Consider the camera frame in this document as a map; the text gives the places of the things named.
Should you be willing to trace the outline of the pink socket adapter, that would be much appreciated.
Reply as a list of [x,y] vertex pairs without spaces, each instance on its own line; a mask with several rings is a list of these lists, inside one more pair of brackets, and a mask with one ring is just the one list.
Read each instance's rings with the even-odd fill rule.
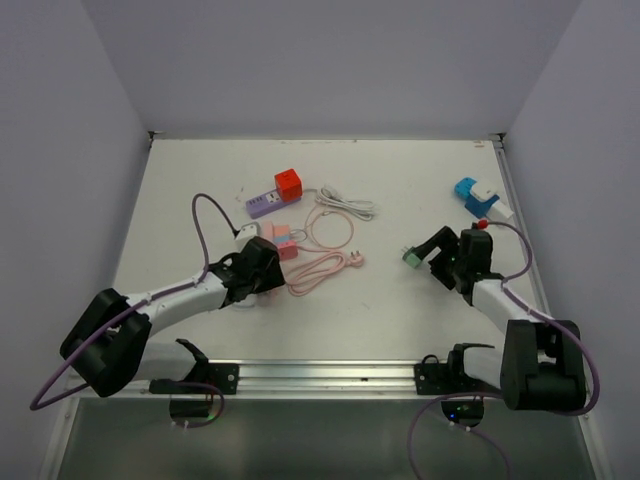
[[292,240],[277,244],[277,251],[281,261],[292,260],[298,256],[298,246]]

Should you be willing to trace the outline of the pink power strip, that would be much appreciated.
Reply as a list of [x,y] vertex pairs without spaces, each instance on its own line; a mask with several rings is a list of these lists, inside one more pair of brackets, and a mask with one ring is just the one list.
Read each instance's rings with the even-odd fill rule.
[[[261,223],[260,232],[262,238],[268,240],[271,243],[274,242],[274,224],[271,221],[263,221]],[[259,296],[259,305],[264,308],[271,307],[276,303],[279,293],[280,288],[277,287],[261,294]]]

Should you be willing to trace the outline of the green plug adapter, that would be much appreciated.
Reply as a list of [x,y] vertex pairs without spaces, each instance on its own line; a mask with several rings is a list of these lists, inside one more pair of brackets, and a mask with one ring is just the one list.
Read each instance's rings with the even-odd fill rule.
[[402,261],[412,269],[418,268],[424,260],[424,254],[419,247],[405,247],[402,250]]

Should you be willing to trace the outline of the orange charger plug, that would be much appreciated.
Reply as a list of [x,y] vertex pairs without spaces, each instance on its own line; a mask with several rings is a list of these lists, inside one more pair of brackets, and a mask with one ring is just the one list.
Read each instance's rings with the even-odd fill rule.
[[291,229],[287,224],[273,225],[273,239],[278,236],[289,235],[291,237]]

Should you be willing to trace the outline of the purple power strip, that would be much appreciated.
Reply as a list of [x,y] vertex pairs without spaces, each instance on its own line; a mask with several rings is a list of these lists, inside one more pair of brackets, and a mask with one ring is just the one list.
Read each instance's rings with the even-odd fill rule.
[[287,206],[299,202],[300,198],[284,201],[276,189],[253,197],[245,202],[245,208],[251,219],[258,219]]

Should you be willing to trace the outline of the red cube socket adapter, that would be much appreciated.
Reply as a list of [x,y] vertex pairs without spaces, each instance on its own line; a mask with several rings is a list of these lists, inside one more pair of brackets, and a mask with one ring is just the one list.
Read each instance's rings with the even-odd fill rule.
[[276,174],[274,183],[280,199],[285,203],[296,201],[303,195],[302,181],[293,168]]

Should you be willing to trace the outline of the blue charger plug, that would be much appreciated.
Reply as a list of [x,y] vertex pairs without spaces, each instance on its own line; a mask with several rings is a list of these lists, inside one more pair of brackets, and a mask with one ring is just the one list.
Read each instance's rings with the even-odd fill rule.
[[295,241],[289,235],[278,236],[274,238],[275,244],[278,248],[286,248],[295,246]]

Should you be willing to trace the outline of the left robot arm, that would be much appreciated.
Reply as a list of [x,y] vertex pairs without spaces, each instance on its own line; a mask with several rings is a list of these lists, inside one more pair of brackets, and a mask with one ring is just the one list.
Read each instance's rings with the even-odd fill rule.
[[284,283],[277,247],[253,237],[241,251],[181,284],[141,294],[99,292],[62,342],[60,354],[100,397],[143,380],[151,381],[156,393],[197,392],[212,380],[206,355],[189,340],[163,344],[153,336]]

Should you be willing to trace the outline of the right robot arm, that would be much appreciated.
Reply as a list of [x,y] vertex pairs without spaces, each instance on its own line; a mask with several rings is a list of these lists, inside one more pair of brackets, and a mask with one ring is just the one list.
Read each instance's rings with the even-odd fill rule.
[[414,366],[417,393],[451,397],[489,392],[499,394],[511,410],[588,412],[600,386],[578,326],[529,305],[510,289],[510,277],[493,270],[489,225],[481,220],[460,233],[444,226],[403,254],[412,268],[427,263],[436,280],[456,291],[504,337],[502,346],[457,343],[443,361],[426,355]]

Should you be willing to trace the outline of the blue cube socket adapter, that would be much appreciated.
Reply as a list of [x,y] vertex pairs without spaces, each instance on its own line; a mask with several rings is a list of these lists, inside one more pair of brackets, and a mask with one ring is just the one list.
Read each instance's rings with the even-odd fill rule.
[[475,198],[471,196],[471,187],[478,180],[465,177],[461,179],[454,186],[454,193],[464,202],[464,207],[467,211],[473,214],[476,218],[482,219],[487,216],[488,210],[491,205],[500,199],[497,190],[496,195],[486,203],[479,203]]

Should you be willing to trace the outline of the white rectangular charger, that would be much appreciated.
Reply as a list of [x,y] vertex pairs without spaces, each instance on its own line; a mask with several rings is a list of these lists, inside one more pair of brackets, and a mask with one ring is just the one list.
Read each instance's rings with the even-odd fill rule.
[[493,203],[488,210],[487,217],[494,222],[508,223],[512,220],[514,212],[500,200]]

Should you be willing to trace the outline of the aluminium side rail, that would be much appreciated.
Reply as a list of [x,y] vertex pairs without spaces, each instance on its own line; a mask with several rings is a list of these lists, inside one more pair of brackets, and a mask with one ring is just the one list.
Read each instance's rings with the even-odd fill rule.
[[[526,239],[530,241],[529,232],[524,221],[523,212],[506,156],[505,135],[492,134],[489,136],[489,140],[493,144],[509,206],[514,211],[514,225],[524,234]],[[529,270],[528,277],[532,283],[532,289],[538,310],[545,314],[549,314],[549,304],[546,298],[536,259],[532,260],[532,266]]]

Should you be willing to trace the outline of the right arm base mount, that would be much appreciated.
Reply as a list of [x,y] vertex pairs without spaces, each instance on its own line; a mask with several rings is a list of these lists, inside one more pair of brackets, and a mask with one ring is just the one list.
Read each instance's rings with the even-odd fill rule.
[[[499,394],[501,360],[498,349],[480,343],[455,344],[445,360],[428,354],[413,366],[416,393],[431,396]],[[478,396],[445,399],[441,410],[448,421],[470,428],[478,426],[484,417],[484,404]]]

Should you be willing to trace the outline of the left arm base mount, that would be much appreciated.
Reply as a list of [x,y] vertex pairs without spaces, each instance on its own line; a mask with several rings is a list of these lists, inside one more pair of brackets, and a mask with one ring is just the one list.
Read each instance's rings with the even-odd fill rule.
[[186,354],[186,373],[182,376],[173,373],[175,379],[166,375],[152,379],[149,392],[169,396],[202,395],[202,400],[171,399],[169,416],[173,424],[183,430],[209,426],[224,411],[225,396],[237,393],[240,366],[237,363],[212,363],[186,339],[177,339],[175,346],[179,354]]

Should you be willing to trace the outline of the aluminium front rail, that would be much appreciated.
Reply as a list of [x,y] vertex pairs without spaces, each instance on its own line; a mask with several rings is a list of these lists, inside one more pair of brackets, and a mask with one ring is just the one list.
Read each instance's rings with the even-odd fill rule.
[[214,360],[215,385],[237,400],[409,400],[437,396],[419,360]]

